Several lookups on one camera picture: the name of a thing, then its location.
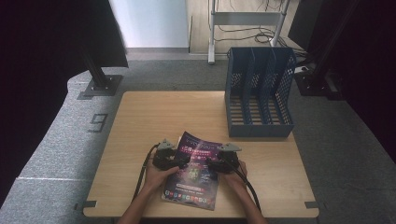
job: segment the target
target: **metal stand leg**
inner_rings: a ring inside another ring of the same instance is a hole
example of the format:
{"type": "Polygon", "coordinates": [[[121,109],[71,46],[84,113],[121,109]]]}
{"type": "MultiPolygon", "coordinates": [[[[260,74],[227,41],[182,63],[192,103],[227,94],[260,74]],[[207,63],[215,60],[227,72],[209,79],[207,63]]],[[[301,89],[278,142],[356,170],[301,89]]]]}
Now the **metal stand leg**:
{"type": "Polygon", "coordinates": [[[288,12],[290,0],[287,0],[285,5],[282,8],[282,12],[280,13],[279,21],[277,22],[277,26],[274,33],[274,38],[270,41],[271,47],[276,47],[277,40],[279,39],[280,32],[282,31],[283,22],[285,21],[286,14],[288,12]]]}
{"type": "Polygon", "coordinates": [[[215,14],[216,14],[216,0],[212,0],[212,12],[210,21],[210,39],[209,39],[209,52],[208,52],[208,63],[215,63],[215,14]]]}
{"type": "Polygon", "coordinates": [[[87,65],[88,70],[92,75],[92,80],[88,84],[85,91],[82,91],[78,97],[79,100],[88,100],[93,96],[113,96],[116,94],[117,87],[119,86],[122,76],[112,75],[105,76],[100,66],[93,61],[91,54],[85,47],[81,47],[81,56],[84,63],[87,65]]]}

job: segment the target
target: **magazine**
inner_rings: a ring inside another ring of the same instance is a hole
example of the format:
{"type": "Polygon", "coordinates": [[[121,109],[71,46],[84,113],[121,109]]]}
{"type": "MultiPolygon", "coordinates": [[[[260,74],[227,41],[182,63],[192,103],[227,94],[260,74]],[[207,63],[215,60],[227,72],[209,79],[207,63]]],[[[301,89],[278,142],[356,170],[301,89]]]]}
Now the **magazine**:
{"type": "Polygon", "coordinates": [[[163,190],[163,199],[215,210],[218,174],[207,168],[206,158],[217,160],[221,143],[207,142],[184,132],[175,154],[175,160],[191,156],[190,163],[177,173],[169,175],[163,190]]]}

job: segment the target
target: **hand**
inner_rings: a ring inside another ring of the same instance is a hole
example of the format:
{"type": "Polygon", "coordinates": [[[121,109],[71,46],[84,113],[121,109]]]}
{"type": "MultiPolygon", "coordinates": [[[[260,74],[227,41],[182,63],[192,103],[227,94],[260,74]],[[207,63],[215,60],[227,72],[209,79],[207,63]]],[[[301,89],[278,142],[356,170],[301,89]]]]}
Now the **hand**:
{"type": "MultiPolygon", "coordinates": [[[[238,171],[248,177],[248,170],[245,162],[239,161],[239,163],[240,165],[238,167],[238,171]]],[[[224,180],[233,190],[236,190],[238,188],[245,189],[247,187],[244,180],[236,172],[231,172],[229,174],[219,173],[219,175],[224,178],[224,180]]]]}
{"type": "Polygon", "coordinates": [[[155,152],[157,151],[157,148],[154,149],[151,152],[150,158],[148,159],[148,166],[146,168],[146,179],[145,179],[145,185],[143,188],[148,188],[150,190],[155,190],[157,189],[161,183],[165,180],[166,177],[168,177],[171,174],[174,174],[178,171],[178,166],[173,167],[169,170],[162,171],[155,167],[152,164],[155,152]]]}

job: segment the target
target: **wire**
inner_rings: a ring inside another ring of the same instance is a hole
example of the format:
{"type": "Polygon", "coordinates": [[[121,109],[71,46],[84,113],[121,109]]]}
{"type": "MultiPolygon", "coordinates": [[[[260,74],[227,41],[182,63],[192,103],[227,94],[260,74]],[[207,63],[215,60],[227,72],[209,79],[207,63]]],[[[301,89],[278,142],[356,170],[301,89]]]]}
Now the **wire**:
{"type": "Polygon", "coordinates": [[[233,8],[233,3],[231,2],[231,0],[230,0],[230,6],[233,9],[233,11],[235,11],[235,8],[233,8]]]}
{"type": "MultiPolygon", "coordinates": [[[[280,0],[279,6],[277,6],[277,7],[270,7],[270,6],[269,6],[269,0],[266,0],[266,3],[265,3],[265,5],[266,5],[266,6],[265,6],[265,11],[267,11],[268,7],[271,8],[271,9],[273,9],[273,10],[278,9],[278,10],[280,11],[281,8],[282,8],[283,2],[284,2],[284,0],[280,0]]],[[[208,27],[209,27],[209,31],[211,31],[211,30],[212,30],[212,27],[210,27],[210,18],[209,18],[209,15],[210,15],[210,4],[209,4],[209,3],[210,3],[210,1],[208,0],[208,1],[207,1],[207,25],[208,25],[208,27]]],[[[256,11],[259,10],[259,8],[263,5],[263,3],[264,3],[264,0],[262,0],[262,3],[259,5],[259,7],[256,9],[256,11]]],[[[267,44],[267,43],[270,42],[270,40],[271,40],[272,38],[274,38],[274,35],[275,35],[275,32],[274,32],[273,30],[270,30],[270,29],[267,29],[267,28],[263,28],[263,27],[261,27],[261,26],[259,26],[259,27],[253,27],[253,28],[246,28],[246,29],[238,29],[238,30],[224,30],[224,29],[221,28],[219,25],[218,25],[218,27],[219,27],[219,29],[220,29],[222,32],[225,32],[225,33],[230,33],[230,32],[243,32],[243,31],[249,31],[249,30],[259,30],[259,32],[258,32],[256,35],[250,35],[250,36],[246,36],[246,37],[242,37],[242,38],[222,38],[222,39],[216,39],[216,38],[214,38],[214,40],[216,40],[216,41],[218,41],[218,42],[220,42],[220,41],[227,41],[227,40],[246,40],[246,39],[254,38],[254,40],[255,40],[257,43],[267,44]]],[[[277,40],[277,43],[278,43],[279,46],[281,46],[281,47],[288,47],[288,48],[290,48],[290,47],[287,45],[286,41],[282,38],[282,36],[279,37],[279,39],[277,40]]],[[[291,48],[291,49],[293,49],[294,54],[296,55],[296,57],[305,58],[305,60],[307,60],[307,58],[308,58],[309,55],[308,55],[308,53],[306,53],[303,49],[296,49],[296,48],[291,48]]]]}
{"type": "Polygon", "coordinates": [[[227,165],[229,165],[233,171],[239,175],[239,177],[241,177],[241,179],[245,182],[245,184],[247,185],[247,187],[250,189],[251,195],[253,196],[254,199],[254,203],[256,204],[257,208],[260,210],[260,212],[262,211],[262,208],[260,207],[260,202],[259,202],[259,198],[257,197],[256,191],[254,190],[253,186],[250,184],[250,182],[248,182],[248,178],[245,175],[245,173],[241,173],[239,172],[237,169],[235,169],[235,167],[233,167],[227,160],[224,160],[225,163],[227,163],[227,165]]]}
{"type": "Polygon", "coordinates": [[[143,174],[146,171],[146,167],[148,165],[149,162],[149,157],[151,156],[151,152],[154,148],[158,147],[160,144],[154,145],[148,152],[148,155],[146,156],[145,161],[143,162],[142,165],[142,169],[140,170],[140,176],[139,179],[137,180],[137,184],[136,184],[136,189],[134,190],[134,197],[132,198],[132,201],[134,201],[134,198],[136,198],[137,194],[139,193],[140,190],[140,185],[142,185],[142,180],[143,180],[143,174]]]}
{"type": "Polygon", "coordinates": [[[248,177],[247,174],[245,174],[244,169],[241,169],[241,171],[242,171],[242,174],[243,174],[244,176],[248,177]]]}

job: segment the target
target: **forearm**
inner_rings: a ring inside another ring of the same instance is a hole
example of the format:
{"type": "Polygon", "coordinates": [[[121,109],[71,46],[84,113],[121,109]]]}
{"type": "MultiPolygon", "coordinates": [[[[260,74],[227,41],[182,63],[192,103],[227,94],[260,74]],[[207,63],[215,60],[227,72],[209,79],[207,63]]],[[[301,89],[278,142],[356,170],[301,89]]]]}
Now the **forearm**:
{"type": "Polygon", "coordinates": [[[246,187],[233,186],[233,191],[238,197],[244,208],[248,224],[268,224],[262,212],[257,208],[256,204],[251,199],[246,187]]]}
{"type": "Polygon", "coordinates": [[[137,224],[142,217],[154,189],[144,186],[119,219],[118,224],[137,224]]]}

